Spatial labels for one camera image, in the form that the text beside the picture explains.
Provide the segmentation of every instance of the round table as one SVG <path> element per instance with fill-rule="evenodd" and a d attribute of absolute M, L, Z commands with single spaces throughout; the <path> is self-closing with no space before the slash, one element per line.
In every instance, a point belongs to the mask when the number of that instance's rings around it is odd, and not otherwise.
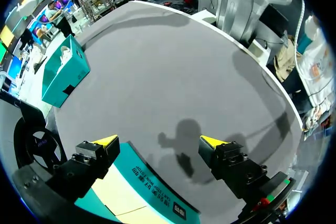
<path fill-rule="evenodd" d="M 129 2 L 77 40 L 91 71 L 55 109 L 68 157 L 84 140 L 118 134 L 201 212 L 201 223 L 230 223 L 245 204 L 198 155 L 201 134 L 243 144 L 269 176 L 289 167 L 301 136 L 293 104 L 217 28 Z"/>

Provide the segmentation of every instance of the green light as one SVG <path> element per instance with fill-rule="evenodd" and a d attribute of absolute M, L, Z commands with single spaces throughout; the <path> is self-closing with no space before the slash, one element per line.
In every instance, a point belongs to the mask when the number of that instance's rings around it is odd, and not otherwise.
<path fill-rule="evenodd" d="M 0 62 L 2 61 L 2 59 L 4 58 L 5 54 L 6 54 L 6 48 L 4 47 L 4 45 L 2 45 L 2 43 L 0 43 Z"/>
<path fill-rule="evenodd" d="M 267 198 L 269 202 L 272 202 L 274 200 L 274 196 L 272 194 L 268 195 Z"/>

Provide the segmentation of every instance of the person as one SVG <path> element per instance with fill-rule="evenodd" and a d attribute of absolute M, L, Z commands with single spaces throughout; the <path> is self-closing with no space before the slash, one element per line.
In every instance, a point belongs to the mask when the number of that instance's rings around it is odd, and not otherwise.
<path fill-rule="evenodd" d="M 51 1 L 48 4 L 48 8 L 45 11 L 45 15 L 49 21 L 51 21 L 55 27 L 61 30 L 64 37 L 68 37 L 70 34 L 75 36 L 71 30 L 71 26 L 65 16 L 62 14 L 62 8 L 56 9 L 55 2 Z"/>
<path fill-rule="evenodd" d="M 333 55 L 315 16 L 305 22 L 305 33 L 312 41 L 282 86 L 299 114 L 309 111 L 323 114 L 333 105 Z"/>
<path fill-rule="evenodd" d="M 48 35 L 46 34 L 46 32 L 43 31 L 43 29 L 38 28 L 38 29 L 36 30 L 36 35 L 37 35 L 37 37 L 41 40 L 42 45 L 43 45 L 45 48 L 47 48 L 46 44 L 44 44 L 44 40 L 46 40 L 46 41 L 48 41 L 48 42 L 51 42 L 51 38 L 48 37 Z"/>

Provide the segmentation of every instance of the teal box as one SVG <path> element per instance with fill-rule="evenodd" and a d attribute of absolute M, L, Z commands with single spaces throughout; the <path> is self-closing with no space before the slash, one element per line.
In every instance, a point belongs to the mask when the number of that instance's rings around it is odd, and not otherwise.
<path fill-rule="evenodd" d="M 148 206 L 167 223 L 200 224 L 197 209 L 169 188 L 153 169 L 149 169 L 130 143 L 120 144 L 120 154 L 114 165 Z"/>
<path fill-rule="evenodd" d="M 70 48 L 71 57 L 61 66 L 61 47 Z M 72 35 L 69 35 L 56 49 L 46 63 L 42 82 L 42 101 L 60 108 L 74 88 L 90 72 L 85 54 Z"/>

